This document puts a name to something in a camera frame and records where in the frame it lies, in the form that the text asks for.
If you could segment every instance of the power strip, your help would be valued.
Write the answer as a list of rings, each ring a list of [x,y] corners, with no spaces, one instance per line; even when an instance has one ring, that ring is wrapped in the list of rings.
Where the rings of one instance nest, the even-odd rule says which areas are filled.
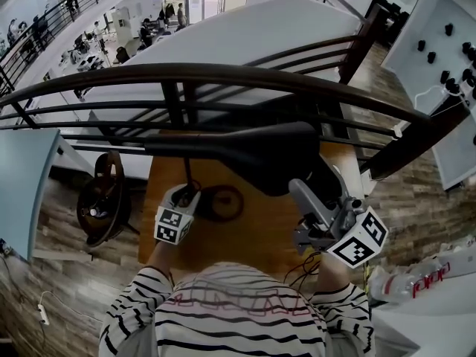
[[[44,325],[50,325],[50,321],[48,320],[48,316],[46,315],[45,307],[41,304],[38,304],[39,314],[42,316],[41,322]]]

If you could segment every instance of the cable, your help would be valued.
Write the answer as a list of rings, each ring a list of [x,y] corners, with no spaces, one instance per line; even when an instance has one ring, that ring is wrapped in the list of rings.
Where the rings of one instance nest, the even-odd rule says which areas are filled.
[[[46,334],[45,334],[45,328],[43,328],[43,323],[39,321],[39,325],[42,328],[42,334],[43,334],[43,341],[42,341],[42,352],[45,351],[45,343],[46,343]]]
[[[301,289],[302,285],[304,284],[304,281],[307,279],[307,277],[308,277],[309,275],[318,275],[318,274],[319,274],[318,272],[316,273],[315,271],[317,271],[317,270],[319,269],[319,266],[321,265],[321,261],[320,261],[320,260],[318,260],[316,263],[314,263],[314,264],[312,265],[312,267],[311,267],[309,270],[306,269],[306,266],[309,265],[310,263],[313,263],[315,257],[318,256],[318,255],[320,255],[320,254],[321,254],[320,251],[316,251],[316,252],[310,254],[310,255],[304,260],[304,262],[302,262],[301,264],[297,265],[296,267],[290,269],[290,270],[288,271],[288,273],[286,274],[286,276],[284,277],[283,283],[286,282],[286,279],[287,279],[287,277],[289,276],[289,274],[290,274],[291,272],[293,272],[294,270],[296,270],[296,269],[302,267],[302,268],[303,268],[303,271],[304,271],[304,274],[302,274],[301,276],[299,276],[298,278],[296,278],[291,284],[289,284],[290,287],[293,287],[293,285],[295,285],[299,280],[301,280],[301,282],[299,283],[299,287],[297,288],[297,292],[300,293],[300,289]]]
[[[419,94],[415,95],[415,98],[414,98],[415,107],[417,107],[418,98],[423,96],[423,95],[427,95],[427,93],[429,93],[433,89],[440,89],[440,92],[441,92],[442,95],[448,94],[448,95],[451,95],[452,97],[460,97],[461,96],[461,93],[455,94],[453,92],[448,91],[448,89],[446,89],[445,87],[442,87],[442,86],[439,86],[439,85],[434,85],[434,86],[430,87],[427,91],[420,92]]]
[[[20,304],[23,304],[25,302],[25,300],[33,307],[35,308],[35,304],[33,301],[31,301],[30,299],[28,299],[26,297],[26,295],[23,294],[22,290],[17,286],[17,284],[15,283],[15,280],[13,280],[12,278],[12,274],[10,273],[10,268],[8,267],[8,264],[7,264],[7,261],[5,260],[4,257],[1,257],[1,260],[3,261],[3,263],[5,264],[5,267],[7,269],[7,272],[8,272],[8,279],[10,280],[10,283],[13,287],[15,287],[15,290],[18,292],[18,296],[19,296],[19,302]]]
[[[84,315],[83,313],[78,312],[76,309],[72,309],[70,306],[67,306],[66,304],[64,304],[64,303],[62,302],[62,300],[61,300],[59,297],[57,297],[57,296],[56,296],[53,292],[51,292],[51,291],[44,291],[44,292],[42,293],[42,296],[41,296],[41,298],[39,299],[39,305],[41,305],[41,303],[42,303],[43,295],[44,295],[44,294],[51,294],[51,295],[53,295],[53,297],[54,297],[56,300],[58,300],[63,306],[65,306],[65,307],[68,308],[70,311],[76,313],[76,314],[79,315],[79,316],[84,316],[85,318],[90,318],[90,319],[92,319],[92,320],[97,321],[98,323],[103,323],[101,320],[98,320],[98,319],[96,319],[96,318],[93,318],[92,316],[89,316],[89,315]]]
[[[453,106],[449,106],[447,109],[444,109],[440,112],[437,112],[436,114],[431,115],[431,117],[434,118],[435,116],[437,116],[439,114],[442,114],[443,112],[448,111],[449,109],[452,109],[453,107],[456,107],[457,105],[459,105],[461,103],[464,103],[464,102],[466,102],[466,100],[460,100],[458,103],[454,104]]]

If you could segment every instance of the wooden table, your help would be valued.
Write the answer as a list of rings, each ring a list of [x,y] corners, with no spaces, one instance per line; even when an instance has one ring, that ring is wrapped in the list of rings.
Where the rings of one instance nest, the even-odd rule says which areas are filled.
[[[363,197],[353,147],[322,143],[321,154],[339,168],[351,195]],[[212,263],[231,261],[280,274],[302,262],[292,244],[292,231],[301,215],[289,194],[265,196],[219,161],[190,160],[190,165],[192,177],[202,187],[235,186],[244,196],[245,207],[239,218],[226,223],[196,216],[190,233],[178,247],[174,268],[201,271]],[[144,202],[139,262],[145,263],[155,247],[155,214],[165,192],[185,182],[183,159],[154,157]]]

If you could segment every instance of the pegboard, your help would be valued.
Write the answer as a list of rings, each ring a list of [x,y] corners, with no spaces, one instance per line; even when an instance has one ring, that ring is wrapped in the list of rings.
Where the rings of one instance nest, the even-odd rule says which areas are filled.
[[[449,23],[454,26],[451,36],[445,33],[445,25]],[[418,40],[415,41],[396,74],[414,108],[431,114],[447,95],[442,94],[439,89],[434,89],[427,95],[418,97],[417,102],[415,95],[435,85],[443,86],[440,83],[443,70],[450,71],[449,78],[454,78],[456,83],[462,82],[465,68],[470,68],[476,75],[472,61],[462,51],[464,42],[471,42],[472,46],[476,46],[476,21],[454,1],[439,0],[420,31],[419,40],[421,39],[426,41],[425,50],[418,51]],[[428,53],[431,51],[437,53],[433,64],[428,63]],[[469,102],[470,109],[476,111],[475,100],[471,97]],[[473,144],[475,135],[476,122],[471,116],[433,147],[444,189],[476,173],[476,146]]]

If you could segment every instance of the person sitting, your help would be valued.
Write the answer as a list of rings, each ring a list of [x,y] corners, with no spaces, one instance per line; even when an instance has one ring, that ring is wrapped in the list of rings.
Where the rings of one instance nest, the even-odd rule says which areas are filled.
[[[149,28],[147,27],[147,25],[150,23],[150,20],[149,19],[145,19],[143,22],[142,22],[142,26],[141,26],[141,38],[142,38],[142,42],[146,45],[146,47],[148,48],[149,46],[151,46],[152,44],[152,38],[153,38],[153,34],[150,33],[150,30]]]
[[[106,312],[99,357],[374,357],[365,293],[347,267],[321,255],[305,298],[256,268],[217,263],[174,285],[176,246],[159,242]]]

